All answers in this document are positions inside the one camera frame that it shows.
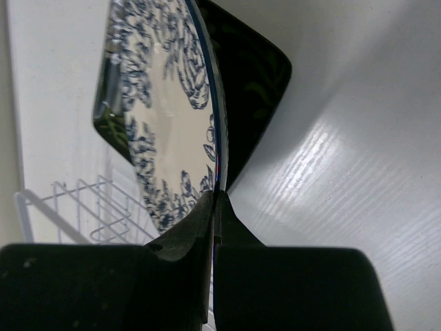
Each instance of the white wire rack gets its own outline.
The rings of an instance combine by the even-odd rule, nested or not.
[[[31,190],[16,193],[14,202],[25,242],[145,245],[159,233],[135,186],[136,198],[99,175],[92,184],[78,179],[71,190],[55,181],[52,195],[42,199]],[[215,330],[212,293],[213,276],[205,331]]]

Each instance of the plate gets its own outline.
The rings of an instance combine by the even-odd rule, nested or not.
[[[204,191],[225,187],[221,81],[193,1],[115,0],[110,17],[130,156],[163,233]]]

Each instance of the white wall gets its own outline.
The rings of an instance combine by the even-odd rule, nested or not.
[[[14,120],[8,13],[0,0],[0,247],[22,241],[12,195],[20,191],[20,172]]]
[[[9,1],[26,188],[92,182],[109,163],[92,127],[108,1]]]

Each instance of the dish rack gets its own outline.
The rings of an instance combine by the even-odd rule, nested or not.
[[[31,190],[14,195],[26,243],[136,244],[145,245],[159,236],[143,206],[136,185],[135,197],[114,181],[98,175],[95,183],[78,179],[68,189],[52,183],[52,195],[39,198]],[[210,284],[209,321],[203,330],[215,330],[213,274]]]

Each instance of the blue floral design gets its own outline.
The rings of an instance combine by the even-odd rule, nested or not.
[[[121,62],[121,94],[126,118],[135,101],[152,107],[150,68],[159,45],[167,53],[163,79],[174,79],[174,73],[195,110],[205,109],[209,100],[209,84],[196,28],[184,0],[127,0],[124,19],[115,23],[119,33],[113,42],[121,45],[114,61]],[[155,176],[155,134],[147,123],[132,117],[127,123],[132,163],[142,183],[146,208],[160,233],[179,222],[196,205],[206,190],[214,188],[214,172],[207,165],[207,174],[197,190],[187,171],[181,171],[180,192],[172,192],[167,181]],[[207,143],[203,148],[215,162],[213,114],[209,118]]]
[[[154,133],[146,123],[143,123],[142,134],[139,134],[138,130],[137,122],[132,118],[127,125],[127,135],[130,138],[130,152],[136,168],[136,176],[143,184],[147,211],[158,231],[163,233],[188,215],[204,191],[213,190],[214,173],[207,165],[207,175],[202,178],[199,191],[192,185],[190,175],[184,170],[181,172],[180,193],[173,194],[165,180],[162,180],[161,187],[158,188],[154,176],[156,156]]]
[[[163,79],[169,77],[173,80],[177,71],[193,109],[204,109],[209,100],[207,68],[185,2],[129,0],[126,1],[124,15],[124,20],[118,24],[117,34],[122,47],[120,55],[115,55],[115,61],[122,61],[123,88],[127,90],[128,82],[137,87],[123,92],[124,110],[131,110],[135,99],[140,99],[148,108],[152,107],[152,84],[148,72],[152,67],[155,43],[168,53]],[[130,43],[136,44],[136,52],[128,49]]]
[[[214,120],[213,114],[209,116],[209,127],[207,129],[207,140],[209,143],[204,144],[205,153],[210,160],[216,161],[215,140],[214,140]]]

